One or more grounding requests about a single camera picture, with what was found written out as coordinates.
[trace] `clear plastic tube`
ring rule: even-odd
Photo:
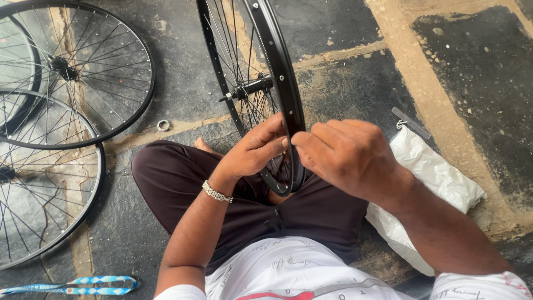
[[[406,114],[404,114],[401,110],[399,110],[397,107],[392,108],[392,113],[398,116],[398,118],[402,119],[405,123],[407,123],[411,128],[413,128],[416,132],[418,132],[423,138],[429,139],[431,137],[431,133],[422,126],[418,125],[413,119],[409,118]]]

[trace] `metal ring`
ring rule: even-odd
[[[166,128],[161,127],[161,125],[167,124]],[[170,129],[170,122],[168,120],[161,120],[159,123],[157,123],[157,129],[161,131],[168,131]]]

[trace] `white t-shirt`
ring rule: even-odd
[[[324,245],[300,236],[264,239],[206,277],[204,293],[191,285],[168,288],[156,300],[412,300],[385,282],[349,267]],[[510,272],[486,276],[441,274],[430,300],[532,300]]]

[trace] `hand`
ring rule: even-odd
[[[381,130],[368,122],[331,120],[291,143],[302,164],[344,192],[381,207],[407,190],[413,174],[394,158]]]
[[[217,169],[235,178],[256,174],[285,150],[281,144],[284,138],[283,116],[277,113],[249,131],[224,156]]]

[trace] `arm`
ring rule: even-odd
[[[295,134],[291,143],[302,164],[318,176],[397,217],[437,275],[512,270],[466,215],[396,161],[377,126],[356,120],[317,123],[310,133]]]
[[[242,176],[259,172],[284,151],[281,114],[270,117],[251,130],[220,161],[211,174],[210,187],[231,196]],[[213,256],[229,204],[203,190],[187,209],[168,242],[159,269],[155,296],[177,285],[193,285],[205,292],[205,269]]]

